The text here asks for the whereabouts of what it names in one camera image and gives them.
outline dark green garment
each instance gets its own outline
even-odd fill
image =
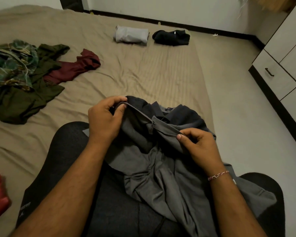
[[[47,102],[54,99],[65,88],[59,85],[47,85],[43,76],[59,69],[61,63],[56,59],[69,50],[66,45],[49,46],[42,44],[37,49],[39,62],[30,75],[31,91],[24,91],[14,86],[0,87],[0,120],[11,124],[25,124],[29,117],[39,112]]]
[[[37,48],[25,41],[16,39],[0,45],[0,87],[20,86],[30,90],[29,75],[34,73],[38,60]]]

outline baseboard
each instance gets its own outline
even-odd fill
[[[288,131],[291,133],[292,137],[296,141],[296,122],[291,117],[291,115],[288,113],[286,108],[283,106],[283,104],[279,101],[279,99],[276,97],[274,92],[271,90],[271,88],[268,86],[268,84],[264,81],[264,79],[261,77],[259,72],[256,70],[254,66],[251,66],[249,69],[250,74],[255,79],[258,86],[263,91],[264,95],[274,108],[274,110],[277,112],[278,116],[281,118],[285,126],[287,127]]]
[[[93,12],[93,14],[95,14],[95,15],[117,17],[117,18],[147,22],[147,23],[152,23],[152,24],[158,24],[160,22],[164,26],[183,28],[183,29],[187,29],[189,31],[197,31],[197,32],[203,32],[203,33],[208,33],[208,34],[218,34],[220,36],[225,36],[225,37],[234,37],[234,38],[239,38],[239,39],[251,40],[261,50],[264,48],[264,46],[261,48],[261,44],[263,45],[263,43],[255,35],[237,33],[237,32],[232,32],[232,31],[223,31],[223,30],[217,30],[217,29],[200,27],[200,26],[192,26],[192,25],[186,25],[186,24],[169,22],[169,21],[161,21],[161,20],[144,18],[144,17],[135,17],[135,16],[117,14],[117,13],[112,13],[112,12],[103,12],[103,11],[97,11],[97,10],[91,10],[91,11],[84,10],[84,12],[86,12],[86,13]]]

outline person's left hand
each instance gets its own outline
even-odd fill
[[[114,115],[111,114],[109,109],[122,101],[127,101],[127,98],[125,96],[111,96],[101,100],[98,104],[89,109],[90,145],[100,144],[108,148],[117,137],[126,105],[121,104],[115,110]]]

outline forearm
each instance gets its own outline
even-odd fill
[[[12,237],[80,236],[92,204],[106,150],[107,147],[88,144]]]
[[[267,237],[228,173],[210,186],[222,237]]]

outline black sweatpants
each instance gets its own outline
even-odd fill
[[[35,210],[79,157],[88,141],[82,131],[88,127],[89,124],[85,122],[71,122],[56,132],[40,173],[25,190],[16,227]],[[277,203],[260,215],[258,222],[268,237],[284,237],[284,199],[278,183],[260,173],[247,173],[241,177],[276,195]],[[127,195],[123,174],[104,162],[82,236],[151,237],[188,234],[180,224],[164,218],[145,203]]]

